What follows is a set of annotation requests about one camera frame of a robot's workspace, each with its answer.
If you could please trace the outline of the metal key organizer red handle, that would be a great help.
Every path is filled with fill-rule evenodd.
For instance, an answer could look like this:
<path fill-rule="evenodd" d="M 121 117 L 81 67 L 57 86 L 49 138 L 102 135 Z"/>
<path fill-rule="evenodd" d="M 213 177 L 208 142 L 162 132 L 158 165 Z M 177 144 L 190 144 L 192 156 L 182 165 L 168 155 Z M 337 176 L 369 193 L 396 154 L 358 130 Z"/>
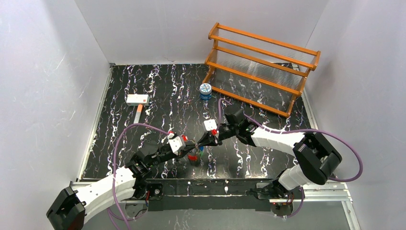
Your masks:
<path fill-rule="evenodd" d="M 195 143 L 197 145 L 197 149 L 186 154 L 189 163 L 192 166 L 198 167 L 201 164 L 201 158 L 204 153 L 204 147 L 198 147 L 197 142 L 194 139 L 189 139 L 186 135 L 182 135 L 185 143 Z"/>

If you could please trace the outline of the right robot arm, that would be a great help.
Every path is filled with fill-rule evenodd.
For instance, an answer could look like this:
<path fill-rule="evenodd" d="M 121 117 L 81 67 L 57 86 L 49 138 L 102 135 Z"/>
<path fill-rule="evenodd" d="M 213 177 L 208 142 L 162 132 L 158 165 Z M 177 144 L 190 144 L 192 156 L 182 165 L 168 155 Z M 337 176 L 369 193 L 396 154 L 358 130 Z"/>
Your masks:
<path fill-rule="evenodd" d="M 316 131 L 283 132 L 268 128 L 248 118 L 243 110 L 226 114 L 226 123 L 204 121 L 205 134 L 198 141 L 199 147 L 218 146 L 231 137 L 243 144 L 271 148 L 293 155 L 297 164 L 285 169 L 271 183 L 257 192 L 282 196 L 308 183 L 324 185 L 342 162 L 342 156 Z"/>

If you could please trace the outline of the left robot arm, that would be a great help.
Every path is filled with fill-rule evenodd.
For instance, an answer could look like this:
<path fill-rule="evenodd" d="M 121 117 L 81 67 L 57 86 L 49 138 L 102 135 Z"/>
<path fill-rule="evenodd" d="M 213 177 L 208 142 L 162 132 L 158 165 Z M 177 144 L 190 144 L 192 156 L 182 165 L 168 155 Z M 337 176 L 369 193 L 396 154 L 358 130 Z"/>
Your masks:
<path fill-rule="evenodd" d="M 180 147 L 172 143 L 149 144 L 118 168 L 115 175 L 77 189 L 71 186 L 62 189 L 46 217 L 56 230 L 80 230 L 92 217 L 115 203 L 145 193 L 145 179 L 154 166 L 182 158 L 196 149 L 198 145 L 192 141 Z"/>

